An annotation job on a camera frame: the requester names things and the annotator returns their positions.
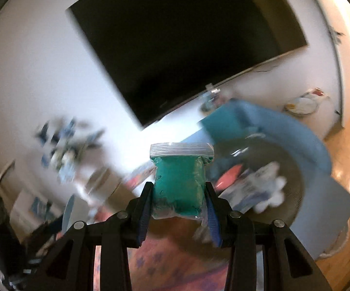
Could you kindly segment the blue fabric storage basket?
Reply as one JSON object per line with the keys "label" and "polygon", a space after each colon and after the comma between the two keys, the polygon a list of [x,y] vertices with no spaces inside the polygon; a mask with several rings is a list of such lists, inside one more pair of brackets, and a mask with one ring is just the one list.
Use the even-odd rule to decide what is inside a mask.
{"label": "blue fabric storage basket", "polygon": [[287,179],[285,200],[252,218],[283,219],[317,259],[336,240],[350,218],[350,193],[332,178],[325,144],[293,117],[237,99],[201,120],[215,145],[213,180],[236,162],[251,170],[278,162]]}

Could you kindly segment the blue white artificial flowers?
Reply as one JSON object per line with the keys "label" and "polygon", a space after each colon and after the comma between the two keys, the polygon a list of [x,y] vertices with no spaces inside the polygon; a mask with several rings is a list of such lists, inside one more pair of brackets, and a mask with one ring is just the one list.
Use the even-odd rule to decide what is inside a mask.
{"label": "blue white artificial flowers", "polygon": [[52,169],[62,184],[73,182],[87,150],[101,147],[105,130],[84,130],[85,124],[76,119],[55,124],[46,121],[37,128],[34,138],[44,148],[41,165]]}

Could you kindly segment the floral orange table cloth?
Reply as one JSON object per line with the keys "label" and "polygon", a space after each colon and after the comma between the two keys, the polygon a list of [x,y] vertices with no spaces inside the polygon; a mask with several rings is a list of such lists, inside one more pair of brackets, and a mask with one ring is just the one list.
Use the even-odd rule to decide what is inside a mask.
{"label": "floral orange table cloth", "polygon": [[152,219],[147,238],[128,249],[133,290],[224,290],[229,249],[195,240],[199,222]]}

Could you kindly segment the white plush toy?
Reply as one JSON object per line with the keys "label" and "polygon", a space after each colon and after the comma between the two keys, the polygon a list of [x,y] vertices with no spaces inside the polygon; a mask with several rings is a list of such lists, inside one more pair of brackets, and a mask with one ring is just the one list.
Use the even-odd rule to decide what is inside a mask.
{"label": "white plush toy", "polygon": [[283,188],[287,183],[287,179],[279,175],[279,170],[278,162],[270,162],[238,179],[218,197],[227,200],[231,208],[240,213],[249,210],[262,213],[267,208],[279,207],[285,200]]}

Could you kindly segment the green putty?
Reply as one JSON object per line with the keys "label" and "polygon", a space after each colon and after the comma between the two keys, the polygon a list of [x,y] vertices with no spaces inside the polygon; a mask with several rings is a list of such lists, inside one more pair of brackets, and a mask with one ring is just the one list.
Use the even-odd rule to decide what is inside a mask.
{"label": "green putty", "polygon": [[208,143],[151,145],[150,159],[156,167],[153,218],[204,218],[205,166],[214,158],[214,148]]}

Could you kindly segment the black wall television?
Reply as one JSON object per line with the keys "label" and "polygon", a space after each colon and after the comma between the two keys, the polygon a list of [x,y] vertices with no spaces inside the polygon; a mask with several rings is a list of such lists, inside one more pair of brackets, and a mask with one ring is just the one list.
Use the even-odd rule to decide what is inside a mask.
{"label": "black wall television", "polygon": [[142,126],[307,44],[287,0],[78,0],[69,10]]}

